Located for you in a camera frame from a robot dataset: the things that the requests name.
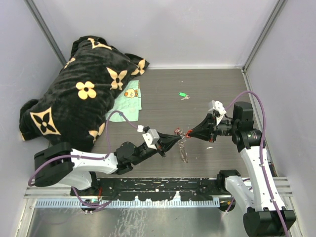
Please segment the large keyring with small rings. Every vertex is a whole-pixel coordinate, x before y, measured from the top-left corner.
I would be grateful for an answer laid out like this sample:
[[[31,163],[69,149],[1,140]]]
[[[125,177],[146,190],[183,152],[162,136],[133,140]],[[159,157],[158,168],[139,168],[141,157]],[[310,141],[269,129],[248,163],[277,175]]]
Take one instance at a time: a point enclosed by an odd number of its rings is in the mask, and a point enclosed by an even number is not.
[[[178,146],[179,146],[179,152],[180,152],[180,158],[181,160],[184,162],[184,163],[188,163],[188,158],[187,158],[187,153],[185,151],[185,141],[187,139],[180,139],[177,143],[178,143]]]

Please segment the red key tags bunch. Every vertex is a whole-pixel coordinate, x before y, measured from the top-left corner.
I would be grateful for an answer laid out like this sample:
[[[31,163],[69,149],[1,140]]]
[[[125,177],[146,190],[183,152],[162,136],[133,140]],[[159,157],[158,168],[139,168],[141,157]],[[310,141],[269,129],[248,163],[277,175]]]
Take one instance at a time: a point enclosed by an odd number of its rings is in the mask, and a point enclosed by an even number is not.
[[[189,139],[190,138],[190,136],[189,136],[189,134],[188,134],[188,132],[187,133],[185,133],[181,128],[176,128],[175,130],[174,130],[174,134],[175,135],[179,135],[182,139]]]

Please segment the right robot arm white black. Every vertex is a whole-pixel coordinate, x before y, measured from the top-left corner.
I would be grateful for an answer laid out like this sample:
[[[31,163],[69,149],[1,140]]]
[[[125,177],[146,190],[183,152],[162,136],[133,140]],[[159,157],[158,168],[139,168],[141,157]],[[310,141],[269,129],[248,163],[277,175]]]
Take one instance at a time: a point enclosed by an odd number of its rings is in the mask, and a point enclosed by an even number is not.
[[[263,133],[254,128],[251,103],[234,103],[232,118],[219,101],[209,103],[209,113],[187,137],[215,142],[218,136],[230,136],[245,163],[251,186],[247,187],[237,170],[221,170],[216,187],[231,194],[243,213],[244,229],[249,237],[285,237],[296,221],[281,199],[270,171]]]

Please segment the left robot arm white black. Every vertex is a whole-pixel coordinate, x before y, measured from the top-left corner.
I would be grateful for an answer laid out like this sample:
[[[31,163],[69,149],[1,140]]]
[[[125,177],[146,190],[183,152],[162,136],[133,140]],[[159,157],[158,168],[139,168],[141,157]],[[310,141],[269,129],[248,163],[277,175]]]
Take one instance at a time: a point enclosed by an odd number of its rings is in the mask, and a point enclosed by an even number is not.
[[[82,152],[67,142],[51,146],[35,154],[35,172],[29,186],[63,184],[92,196],[99,190],[95,176],[97,172],[115,175],[128,173],[135,165],[156,154],[164,157],[181,140],[179,135],[162,134],[154,129],[149,129],[142,136],[144,142],[140,146],[124,142],[109,154]]]

